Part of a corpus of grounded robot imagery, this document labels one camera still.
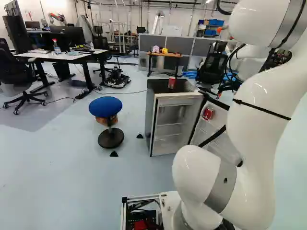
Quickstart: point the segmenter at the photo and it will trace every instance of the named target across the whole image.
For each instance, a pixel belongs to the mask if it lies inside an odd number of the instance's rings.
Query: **yellow object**
[[[163,49],[162,49],[162,53],[163,53],[163,54],[168,54],[168,49],[163,48]]]

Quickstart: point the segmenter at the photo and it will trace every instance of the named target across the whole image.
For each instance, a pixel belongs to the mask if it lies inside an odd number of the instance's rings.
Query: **gray partition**
[[[206,57],[209,52],[210,46],[217,40],[208,40],[203,38],[195,38],[194,47],[193,47],[193,56]]]
[[[141,34],[139,40],[139,69],[148,70],[149,57],[146,54],[154,45],[166,47],[169,52],[178,52],[183,56],[180,59],[180,66],[183,70],[189,69],[189,63],[192,69],[202,58],[205,58],[214,42],[220,41],[218,38],[198,38],[198,37],[175,37],[162,36],[155,34]],[[176,58],[173,57],[153,57],[152,70],[158,72],[174,72],[176,67]]]
[[[193,37],[167,37],[166,48],[171,53],[190,55],[193,45]]]
[[[142,34],[140,36],[140,51],[148,52],[153,46],[164,47],[165,36]]]
[[[186,71],[189,65],[189,57],[183,56],[179,62],[180,66],[183,66],[183,70]],[[164,57],[164,69],[175,70],[176,69],[176,58]]]

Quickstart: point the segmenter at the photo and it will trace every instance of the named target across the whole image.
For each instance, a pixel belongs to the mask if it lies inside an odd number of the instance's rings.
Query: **black stool base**
[[[99,135],[98,144],[106,149],[116,148],[123,142],[124,137],[123,131],[119,128],[112,128],[111,133],[106,129]]]

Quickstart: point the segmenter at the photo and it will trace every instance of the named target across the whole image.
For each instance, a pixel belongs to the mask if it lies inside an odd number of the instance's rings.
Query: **blue stool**
[[[89,105],[89,111],[96,121],[108,126],[98,137],[98,144],[106,149],[118,147],[124,140],[124,133],[119,128],[112,128],[118,121],[117,114],[123,107],[122,102],[115,97],[100,97]]]

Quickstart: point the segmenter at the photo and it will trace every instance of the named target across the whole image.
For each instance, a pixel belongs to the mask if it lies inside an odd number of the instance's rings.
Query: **blue box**
[[[205,35],[210,35],[211,36],[214,32],[216,34],[215,30],[205,30]]]
[[[217,19],[210,19],[209,20],[209,25],[217,25]]]
[[[225,21],[223,21],[223,20],[217,20],[216,25],[223,26],[223,25],[224,25],[224,22],[225,22]]]

